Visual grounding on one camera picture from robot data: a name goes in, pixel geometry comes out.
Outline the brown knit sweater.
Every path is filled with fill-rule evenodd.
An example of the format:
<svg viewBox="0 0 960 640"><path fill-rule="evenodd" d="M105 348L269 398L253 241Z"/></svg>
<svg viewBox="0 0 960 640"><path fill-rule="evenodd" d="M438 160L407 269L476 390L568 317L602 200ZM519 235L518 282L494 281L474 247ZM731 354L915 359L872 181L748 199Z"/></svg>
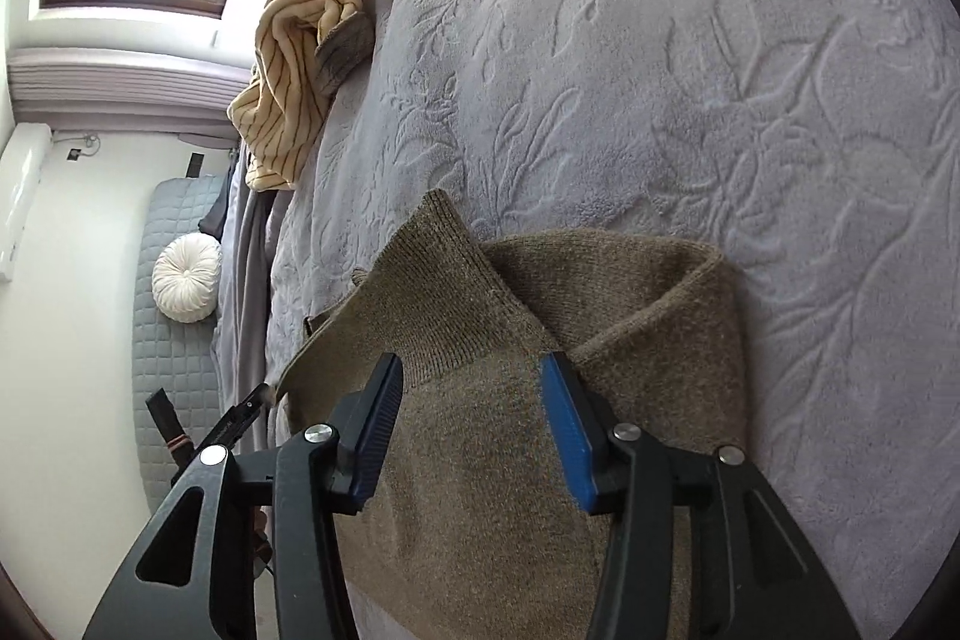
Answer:
<svg viewBox="0 0 960 640"><path fill-rule="evenodd" d="M748 388L721 252L549 230L478 242L430 191L280 380L293 427L366 385L404 392L376 493L337 525L348 581L420 638L578 638L607 526L574 505L540 396L562 351L617 416L674 447L745 442Z"/></svg>

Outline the grey quilted mattress pad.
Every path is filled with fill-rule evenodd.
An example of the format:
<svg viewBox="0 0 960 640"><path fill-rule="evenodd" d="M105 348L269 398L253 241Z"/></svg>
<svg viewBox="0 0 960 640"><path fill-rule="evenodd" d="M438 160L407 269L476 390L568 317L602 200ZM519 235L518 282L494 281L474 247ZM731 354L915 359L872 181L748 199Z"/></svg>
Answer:
<svg viewBox="0 0 960 640"><path fill-rule="evenodd" d="M213 364L215 317L197 323L168 319L151 294L160 253L199 223L220 195L220 175L161 182L151 193L140 244L132 320L132 409L146 505L156 510L171 487L176 463L146 408L164 390L187 435L199 442L220 419L220 385Z"/></svg>

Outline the round white pleated cushion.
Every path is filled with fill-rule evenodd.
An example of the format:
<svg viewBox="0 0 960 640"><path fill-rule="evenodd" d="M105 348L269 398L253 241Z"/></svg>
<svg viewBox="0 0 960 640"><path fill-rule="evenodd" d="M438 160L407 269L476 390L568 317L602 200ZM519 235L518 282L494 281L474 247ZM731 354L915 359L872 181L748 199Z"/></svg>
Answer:
<svg viewBox="0 0 960 640"><path fill-rule="evenodd" d="M151 269L151 296L161 314L178 323L199 323L215 312L221 245L190 232L169 242Z"/></svg>

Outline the folded lavender window blind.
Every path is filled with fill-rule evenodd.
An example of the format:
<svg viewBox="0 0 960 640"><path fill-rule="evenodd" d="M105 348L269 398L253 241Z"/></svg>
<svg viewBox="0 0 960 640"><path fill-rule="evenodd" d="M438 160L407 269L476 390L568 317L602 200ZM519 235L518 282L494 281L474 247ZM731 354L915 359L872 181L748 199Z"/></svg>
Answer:
<svg viewBox="0 0 960 640"><path fill-rule="evenodd" d="M235 135L249 71L164 53L28 47L8 54L14 117L57 131Z"/></svg>

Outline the embossed lavender bedspread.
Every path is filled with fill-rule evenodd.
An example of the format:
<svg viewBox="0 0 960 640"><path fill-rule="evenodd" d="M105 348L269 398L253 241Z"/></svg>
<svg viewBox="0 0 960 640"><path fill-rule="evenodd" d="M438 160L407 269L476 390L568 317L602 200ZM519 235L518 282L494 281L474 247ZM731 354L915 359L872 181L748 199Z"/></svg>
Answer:
<svg viewBox="0 0 960 640"><path fill-rule="evenodd" d="M755 456L867 638L958 531L950 0L371 0L272 271L267 365L432 188L478 239L675 234L737 269Z"/></svg>

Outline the white wall air conditioner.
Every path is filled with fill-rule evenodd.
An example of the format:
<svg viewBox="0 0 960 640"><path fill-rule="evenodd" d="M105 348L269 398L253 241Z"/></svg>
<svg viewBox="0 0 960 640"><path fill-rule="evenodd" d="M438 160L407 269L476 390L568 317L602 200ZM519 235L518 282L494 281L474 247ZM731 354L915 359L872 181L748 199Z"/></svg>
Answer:
<svg viewBox="0 0 960 640"><path fill-rule="evenodd" d="M16 250L36 197L43 165L52 149L48 124L18 124L3 149L0 164L0 278L13 280Z"/></svg>

